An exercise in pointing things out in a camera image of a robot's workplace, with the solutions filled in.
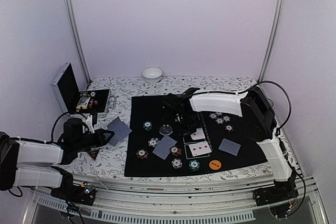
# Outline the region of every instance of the floral tablecloth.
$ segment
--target floral tablecloth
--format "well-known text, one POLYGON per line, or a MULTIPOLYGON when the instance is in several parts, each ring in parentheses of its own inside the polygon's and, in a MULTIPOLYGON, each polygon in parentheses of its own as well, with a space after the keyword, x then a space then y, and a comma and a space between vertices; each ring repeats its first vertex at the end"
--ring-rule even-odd
MULTIPOLYGON (((141 95, 163 95, 168 93, 181 93, 189 87, 199 87, 203 90, 244 90, 255 83, 251 78, 232 77, 163 77, 158 83, 147 83, 140 77, 127 78, 96 78, 91 83, 89 90, 110 89, 111 94, 117 97, 115 108, 109 108, 107 115, 99 119, 96 127, 107 128, 107 125, 117 116, 127 125, 131 117, 131 98, 141 95)), ((281 133, 286 147, 288 142, 281 133)), ((209 180, 241 179, 270 175, 272 173, 268 163, 249 166, 245 168, 228 170, 225 172, 185 176, 185 177, 124 177, 124 168, 127 155, 127 142, 117 143, 116 146, 102 147, 94 161, 87 153, 80 153, 70 165, 63 165, 67 171, 98 178, 111 178, 122 180, 140 180, 144 182, 197 182, 209 180)), ((293 154, 289 148, 289 157, 293 154)))

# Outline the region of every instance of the black felt mat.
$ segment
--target black felt mat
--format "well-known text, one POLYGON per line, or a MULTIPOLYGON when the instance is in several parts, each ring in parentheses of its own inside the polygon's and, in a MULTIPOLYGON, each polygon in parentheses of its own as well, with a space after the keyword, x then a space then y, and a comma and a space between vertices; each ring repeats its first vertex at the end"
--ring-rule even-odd
POLYGON ((172 116, 167 116, 166 122, 173 127, 173 134, 171 138, 177 141, 177 146, 182 149, 182 155, 178 158, 182 160, 183 166, 175 169, 171 162, 176 157, 170 154, 166 160, 162 160, 152 152, 154 148, 148 146, 148 140, 157 137, 161 139, 163 136, 159 134, 159 127, 162 125, 162 118, 166 115, 166 111, 162 108, 163 96, 147 96, 147 97, 132 97, 132 112, 130 128, 132 129, 129 135, 127 158, 125 165, 126 177, 170 177, 170 176, 190 176, 201 175, 214 172, 221 172, 224 170, 237 169, 251 165, 261 164, 266 162, 266 158, 260 147, 250 140, 245 131, 243 119, 229 115, 231 121, 229 123, 217 124, 215 120, 209 117, 209 112, 199 113, 199 118, 202 122, 203 131, 206 140, 212 147, 212 152, 209 157, 192 157, 188 146, 185 143, 196 143, 204 140, 194 141, 190 137, 183 139, 179 136, 179 125, 175 122, 172 116), (146 131, 143 128, 143 123, 150 121, 153 124, 153 129, 146 131), (224 126, 230 124, 234 130, 232 133, 227 133, 224 126), (238 156, 222 152, 218 147, 223 138, 229 139, 241 145, 238 156), (139 159, 136 152, 139 149, 145 149, 149 156, 147 159, 139 159), (189 162, 197 160, 200 163, 198 171, 191 171, 189 169, 189 162), (219 160, 222 167, 219 170, 212 170, 209 167, 209 162, 212 160, 219 160))

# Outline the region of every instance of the light purple wall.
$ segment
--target light purple wall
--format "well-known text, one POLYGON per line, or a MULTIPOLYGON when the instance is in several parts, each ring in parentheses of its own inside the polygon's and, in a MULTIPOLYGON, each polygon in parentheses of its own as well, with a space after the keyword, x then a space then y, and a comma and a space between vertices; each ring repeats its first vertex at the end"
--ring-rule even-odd
POLYGON ((73 0, 94 77, 257 77, 276 0, 73 0))
MULTIPOLYGON (((283 85, 292 99, 286 133, 336 223, 336 0, 285 0, 266 79, 283 85)), ((283 120, 285 98, 267 91, 283 120)))
MULTIPOLYGON (((63 0, 0 0, 0 131, 50 139, 61 113, 50 82, 66 61, 83 87, 63 0)), ((0 192, 0 223, 19 223, 25 207, 0 192)))

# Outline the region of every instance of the orange button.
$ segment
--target orange button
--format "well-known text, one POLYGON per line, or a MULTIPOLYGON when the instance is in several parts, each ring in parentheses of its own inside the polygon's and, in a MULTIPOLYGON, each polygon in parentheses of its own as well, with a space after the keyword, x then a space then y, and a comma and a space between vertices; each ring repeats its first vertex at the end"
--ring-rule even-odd
POLYGON ((212 169, 212 170, 218 170, 220 169, 222 166, 221 162, 218 161, 218 160, 212 160, 210 163, 209 163, 209 167, 212 169))

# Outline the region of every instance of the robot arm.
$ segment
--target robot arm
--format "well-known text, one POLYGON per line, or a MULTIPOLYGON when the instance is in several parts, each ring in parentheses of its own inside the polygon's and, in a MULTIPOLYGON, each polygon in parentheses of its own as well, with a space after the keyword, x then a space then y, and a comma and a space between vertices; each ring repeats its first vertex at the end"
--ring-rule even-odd
POLYGON ((16 186, 65 187, 64 175, 72 175, 49 166, 70 164, 79 152, 106 145, 114 133, 103 129, 94 130, 96 122, 94 115, 88 116, 85 123, 79 118, 70 118, 64 123, 64 132, 58 142, 51 144, 9 137, 0 132, 0 190, 16 186))
POLYGON ((264 152, 274 176, 274 187, 255 191, 257 205, 270 204, 297 195, 295 169, 289 164, 287 150, 276 135, 274 111, 259 87, 232 94, 199 92, 198 88, 190 88, 179 96, 168 94, 163 106, 176 114, 184 129, 184 136, 194 133, 200 127, 196 112, 222 112, 242 117, 246 123, 247 135, 264 152))

